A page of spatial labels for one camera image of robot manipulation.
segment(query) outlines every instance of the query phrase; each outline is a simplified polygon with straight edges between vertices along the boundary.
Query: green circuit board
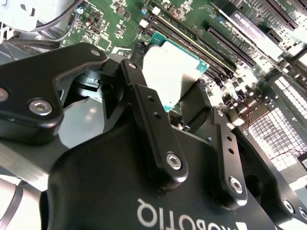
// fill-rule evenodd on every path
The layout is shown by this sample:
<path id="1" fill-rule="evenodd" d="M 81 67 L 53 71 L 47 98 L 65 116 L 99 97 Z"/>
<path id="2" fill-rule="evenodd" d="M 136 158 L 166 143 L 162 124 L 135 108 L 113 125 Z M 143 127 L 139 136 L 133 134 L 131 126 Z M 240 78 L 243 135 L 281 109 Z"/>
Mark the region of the green circuit board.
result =
<path id="1" fill-rule="evenodd" d="M 291 0 L 276 0 L 275 2 L 298 24 L 294 31 L 286 29 L 275 16 L 267 10 L 258 0 L 232 0 L 231 1 L 247 18 L 258 28 L 271 28 L 282 39 L 278 44 L 283 51 L 282 57 L 291 55 L 296 47 L 303 47 L 307 43 L 307 16 L 299 12 Z M 151 35 L 144 33 L 141 26 L 147 21 L 147 14 L 155 15 L 159 22 L 163 22 L 163 32 L 173 35 L 173 38 L 183 48 L 192 52 L 194 46 L 200 47 L 206 55 L 213 57 L 227 71 L 236 76 L 252 76 L 258 81 L 275 68 L 268 56 L 264 57 L 242 33 L 230 24 L 213 7 L 210 0 L 88 0 L 84 13 L 79 17 L 73 31 L 62 41 L 61 46 L 70 46 L 78 42 L 87 42 L 106 52 L 118 53 L 128 56 L 133 45 L 138 41 L 149 42 Z M 250 66 L 225 44 L 216 40 L 206 28 L 213 26 L 221 34 L 235 44 L 245 55 L 252 59 L 255 65 Z M 194 46 L 185 46 L 183 37 L 174 35 L 174 31 L 193 40 Z M 200 57 L 214 68 L 215 64 L 206 57 Z"/>

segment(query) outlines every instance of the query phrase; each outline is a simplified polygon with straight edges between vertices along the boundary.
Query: wire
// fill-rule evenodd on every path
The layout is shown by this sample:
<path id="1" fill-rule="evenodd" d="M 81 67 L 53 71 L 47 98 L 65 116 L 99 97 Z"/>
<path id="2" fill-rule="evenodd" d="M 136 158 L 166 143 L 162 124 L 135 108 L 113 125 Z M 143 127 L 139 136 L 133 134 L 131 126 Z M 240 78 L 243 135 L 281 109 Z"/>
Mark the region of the wire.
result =
<path id="1" fill-rule="evenodd" d="M 15 56 L 14 56 L 13 52 L 11 51 L 11 49 L 6 44 L 6 41 L 3 41 L 2 44 L 3 44 L 4 48 L 9 52 L 9 55 L 10 55 L 11 59 L 13 61 L 16 61 L 17 59 L 15 58 Z"/>
<path id="2" fill-rule="evenodd" d="M 61 37 L 59 38 L 51 38 L 49 37 L 48 35 L 44 34 L 43 32 L 38 32 L 42 37 L 44 37 L 45 39 L 49 40 L 49 41 L 53 41 L 53 42 L 59 42 L 59 41 L 62 41 L 65 37 L 68 36 L 68 34 L 72 31 L 72 29 L 74 28 L 77 20 L 79 18 L 79 14 L 76 13 L 70 26 L 69 26 L 69 29 L 67 30 L 67 32 L 65 34 L 63 34 Z"/>
<path id="3" fill-rule="evenodd" d="M 277 157 L 279 157 L 279 156 L 281 156 L 281 155 L 284 155 L 284 154 L 286 154 L 286 153 L 288 153 L 288 152 L 290 152 L 290 151 L 295 151 L 295 152 L 291 152 L 291 153 L 299 153 L 299 156 L 301 156 L 302 153 L 306 153 L 305 151 L 299 151 L 299 150 L 296 150 L 296 149 L 289 149 L 289 150 L 286 151 L 286 152 L 280 153 L 280 154 L 278 154 L 277 156 L 272 157 L 270 160 L 273 160 L 273 159 L 275 159 L 275 158 L 277 158 Z"/>
<path id="4" fill-rule="evenodd" d="M 32 32 L 38 32 L 50 29 L 51 27 L 58 24 L 60 21 L 62 21 L 66 16 L 70 15 L 84 0 L 76 0 L 72 5 L 70 5 L 61 15 L 53 19 L 52 21 L 39 25 L 37 28 L 35 28 Z"/>
<path id="5" fill-rule="evenodd" d="M 10 43 L 12 45 L 42 45 L 42 46 L 50 46 L 55 48 L 58 48 L 60 45 L 60 42 L 43 41 L 43 40 L 25 40 L 25 39 L 10 39 L 5 42 Z"/>

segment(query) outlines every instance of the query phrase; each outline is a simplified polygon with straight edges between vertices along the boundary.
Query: ventilation grille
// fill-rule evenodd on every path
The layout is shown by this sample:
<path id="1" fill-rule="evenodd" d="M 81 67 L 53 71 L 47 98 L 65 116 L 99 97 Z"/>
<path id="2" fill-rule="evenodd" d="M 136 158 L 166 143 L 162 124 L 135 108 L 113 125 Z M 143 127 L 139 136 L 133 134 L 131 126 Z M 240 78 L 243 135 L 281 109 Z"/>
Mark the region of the ventilation grille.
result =
<path id="1" fill-rule="evenodd" d="M 307 119 L 307 102 L 284 78 L 280 77 L 275 84 L 284 92 L 286 97 L 293 103 L 301 115 Z"/>
<path id="2" fill-rule="evenodd" d="M 306 144 L 279 108 L 253 123 L 249 131 L 279 171 L 297 162 L 298 151 L 307 151 Z"/>

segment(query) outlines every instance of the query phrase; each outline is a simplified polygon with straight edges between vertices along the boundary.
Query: black clamp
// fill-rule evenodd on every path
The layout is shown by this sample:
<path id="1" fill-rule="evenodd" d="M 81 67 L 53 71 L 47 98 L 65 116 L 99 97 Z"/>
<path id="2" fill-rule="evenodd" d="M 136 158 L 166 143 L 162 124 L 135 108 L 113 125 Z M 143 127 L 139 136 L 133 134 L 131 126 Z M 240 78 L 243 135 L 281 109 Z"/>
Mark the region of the black clamp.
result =
<path id="1" fill-rule="evenodd" d="M 95 46 L 80 43 L 0 66 L 0 137 L 50 142 L 63 120 L 61 103 L 74 78 L 101 69 L 106 59 Z"/>
<path id="2" fill-rule="evenodd" d="M 113 78 L 102 75 L 111 89 L 103 94 L 104 131 L 132 110 L 151 178 L 164 188 L 179 186 L 188 176 L 188 165 L 157 92 L 147 87 L 140 66 L 131 60 L 122 60 L 115 72 Z"/>
<path id="3" fill-rule="evenodd" d="M 212 155 L 213 194 L 227 209 L 237 209 L 247 203 L 236 137 L 227 128 L 225 115 L 212 108 L 206 92 L 195 83 L 181 99 L 184 121 L 196 136 L 207 140 L 214 150 Z"/>
<path id="4" fill-rule="evenodd" d="M 305 229 L 307 209 L 287 181 L 245 129 L 235 127 L 242 155 L 243 172 L 249 191 L 275 225 L 282 229 Z"/>

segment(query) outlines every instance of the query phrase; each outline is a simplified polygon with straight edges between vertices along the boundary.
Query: ram slot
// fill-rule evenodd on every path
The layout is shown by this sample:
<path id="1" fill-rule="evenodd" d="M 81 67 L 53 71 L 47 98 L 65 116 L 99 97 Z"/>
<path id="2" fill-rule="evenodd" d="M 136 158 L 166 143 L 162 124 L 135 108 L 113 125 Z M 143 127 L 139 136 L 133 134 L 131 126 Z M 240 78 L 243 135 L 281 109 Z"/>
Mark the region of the ram slot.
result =
<path id="1" fill-rule="evenodd" d="M 170 30 L 169 27 L 166 27 L 164 24 L 162 24 L 157 18 L 148 19 L 148 23 L 152 28 L 146 28 L 145 31 L 152 34 L 152 29 L 154 29 L 157 32 L 160 32 L 176 42 L 177 44 L 183 46 L 186 50 L 189 52 L 195 54 L 199 58 L 205 60 L 209 65 L 210 69 L 214 69 L 215 72 L 219 73 L 219 76 L 222 79 L 227 78 L 227 74 L 225 71 L 224 65 L 221 65 L 219 62 L 216 61 L 216 59 L 212 58 L 211 56 L 207 55 L 207 53 L 204 52 L 202 47 L 198 45 L 195 42 L 191 42 L 190 39 L 188 39 L 187 36 L 181 36 L 180 33 L 177 33 L 177 31 Z"/>
<path id="2" fill-rule="evenodd" d="M 207 33 L 216 38 L 220 43 L 224 44 L 227 48 L 229 48 L 234 54 L 236 54 L 241 60 L 246 62 L 250 67 L 254 67 L 256 63 L 239 47 L 237 47 L 234 43 L 232 43 L 228 38 L 226 38 L 223 34 L 215 30 L 212 26 L 207 29 Z"/>
<path id="3" fill-rule="evenodd" d="M 166 19 L 164 19 L 161 16 L 157 16 L 156 19 L 160 23 L 162 23 L 163 25 L 171 28 L 173 31 L 178 32 L 179 34 L 181 34 L 180 35 L 181 37 L 186 37 L 193 45 L 199 47 L 204 53 L 206 53 L 211 58 L 215 59 L 216 62 L 219 62 L 221 66 L 224 66 L 224 68 L 228 69 L 232 73 L 235 73 L 236 65 L 231 60 L 229 60 L 227 57 L 224 57 L 223 55 L 219 54 L 219 51 L 215 47 L 213 47 L 211 44 L 206 42 L 202 37 L 200 37 L 198 34 L 196 34 L 194 31 L 192 31 L 188 26 L 185 26 L 181 21 L 177 20 L 172 15 L 170 15 L 168 11 L 166 11 L 164 8 L 161 8 L 157 3 L 153 2 L 152 5 L 159 8 L 161 10 L 161 12 L 163 12 L 164 14 L 167 14 L 170 17 L 170 20 L 171 20 L 172 23 L 176 23 L 177 26 L 180 26 L 180 28 L 184 29 L 185 31 L 187 31 L 188 33 L 193 35 L 193 37 L 195 37 L 197 40 L 201 41 L 201 43 L 204 47 L 207 47 L 208 49 L 213 50 L 215 53 L 217 53 L 219 56 L 221 56 L 224 60 L 223 61 L 219 60 L 212 53 L 210 53 L 208 50 L 204 49 L 202 46 L 200 46 L 194 40 L 192 40 L 191 38 L 186 36 L 183 32 L 181 32 L 179 29 L 177 29 L 174 25 L 172 25 Z"/>
<path id="4" fill-rule="evenodd" d="M 305 0 L 290 0 L 290 2 L 300 11 L 307 16 L 307 2 Z"/>
<path id="5" fill-rule="evenodd" d="M 284 27 L 293 31 L 298 27 L 295 21 L 286 14 L 283 9 L 274 0 L 259 0 L 272 16 L 274 16 Z"/>

